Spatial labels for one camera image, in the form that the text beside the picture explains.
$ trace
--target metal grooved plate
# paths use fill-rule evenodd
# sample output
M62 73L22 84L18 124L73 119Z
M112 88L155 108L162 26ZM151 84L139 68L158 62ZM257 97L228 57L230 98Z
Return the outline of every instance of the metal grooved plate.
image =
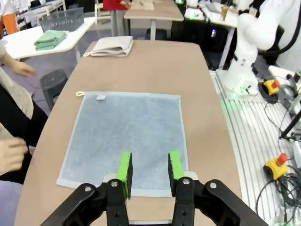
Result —
M221 101L236 158L242 200L253 210L260 190L268 182L262 167L266 161L281 152L292 157L293 145L286 140L278 140L279 129L267 118L263 99L229 99L223 95L219 79L212 76L216 92ZM280 104L266 108L267 115L279 127L286 112ZM286 114L281 129L290 121ZM264 220L279 216L280 198L273 184L267 186L258 204L259 216Z

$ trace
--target folded white towel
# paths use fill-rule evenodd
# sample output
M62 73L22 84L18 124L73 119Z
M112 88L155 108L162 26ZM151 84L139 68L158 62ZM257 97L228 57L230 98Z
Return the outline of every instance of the folded white towel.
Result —
M108 37L98 40L91 52L84 54L84 57L126 57L133 45L132 36Z

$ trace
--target red shirt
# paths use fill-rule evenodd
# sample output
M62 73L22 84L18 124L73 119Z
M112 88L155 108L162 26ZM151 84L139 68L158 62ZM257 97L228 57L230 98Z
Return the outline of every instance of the red shirt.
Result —
M109 11L115 10L126 10L123 5L121 5L122 0L103 0L103 9Z

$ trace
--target red button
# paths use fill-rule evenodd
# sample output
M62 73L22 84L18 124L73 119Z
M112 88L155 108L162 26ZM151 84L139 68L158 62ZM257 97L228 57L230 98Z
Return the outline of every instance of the red button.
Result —
M275 80L273 83L272 83L272 87L275 89L277 87L280 86L280 83L278 82L278 80Z
M282 166L287 161L287 159L287 155L285 153L281 153L277 158L276 163L278 166Z

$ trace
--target gray fabric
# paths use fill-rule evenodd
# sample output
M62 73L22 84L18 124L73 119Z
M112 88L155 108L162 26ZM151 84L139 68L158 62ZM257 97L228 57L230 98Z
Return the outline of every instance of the gray fabric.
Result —
M105 100L96 100L106 95ZM133 196L171 196L169 151L188 170L179 96L85 92L57 184L99 186L117 173L122 152L132 152Z
M0 226L13 226L22 185L0 181Z
M110 11L112 37L131 35L130 20L125 19L126 10Z

